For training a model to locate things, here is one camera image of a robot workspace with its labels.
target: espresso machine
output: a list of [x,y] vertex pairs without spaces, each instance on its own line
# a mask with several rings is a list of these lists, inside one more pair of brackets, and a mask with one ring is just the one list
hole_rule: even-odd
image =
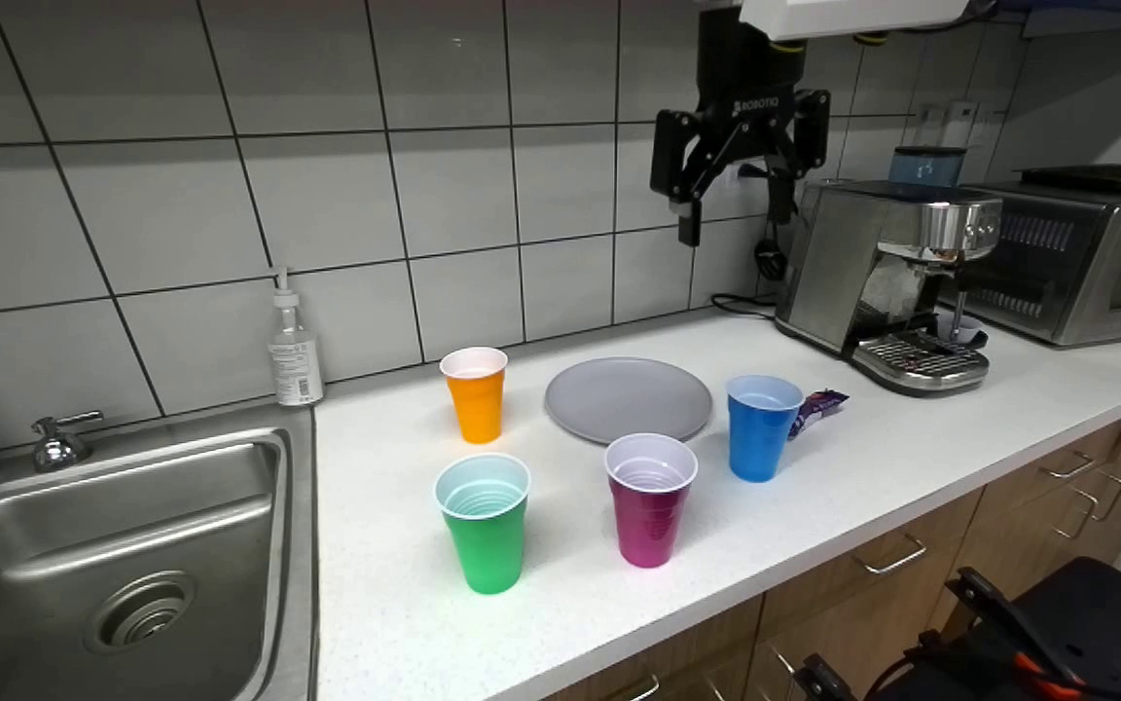
[[987,372],[961,326],[961,265],[992,253],[999,200],[957,187],[833,183],[794,231],[779,326],[901,394],[957,394]]

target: sink drain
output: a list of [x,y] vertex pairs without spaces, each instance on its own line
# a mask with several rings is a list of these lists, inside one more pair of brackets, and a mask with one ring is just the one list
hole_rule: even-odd
[[107,649],[170,629],[189,605],[184,572],[149,572],[111,593],[92,618],[92,638]]

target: microwave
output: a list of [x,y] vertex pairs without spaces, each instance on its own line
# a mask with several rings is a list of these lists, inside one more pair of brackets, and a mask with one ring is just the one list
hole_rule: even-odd
[[965,265],[965,307],[1051,345],[1121,340],[1121,196],[983,187],[999,241]]

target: orange cup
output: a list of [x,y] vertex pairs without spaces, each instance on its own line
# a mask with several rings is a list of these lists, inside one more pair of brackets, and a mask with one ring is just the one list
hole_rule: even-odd
[[439,359],[439,372],[446,379],[455,426],[465,442],[497,439],[506,365],[511,365],[511,353],[493,345],[464,345]]

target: green cup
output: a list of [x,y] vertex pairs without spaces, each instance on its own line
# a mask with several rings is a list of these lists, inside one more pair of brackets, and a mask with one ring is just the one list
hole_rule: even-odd
[[530,471],[511,455],[469,455],[436,479],[460,572],[482,596],[506,593],[525,561]]

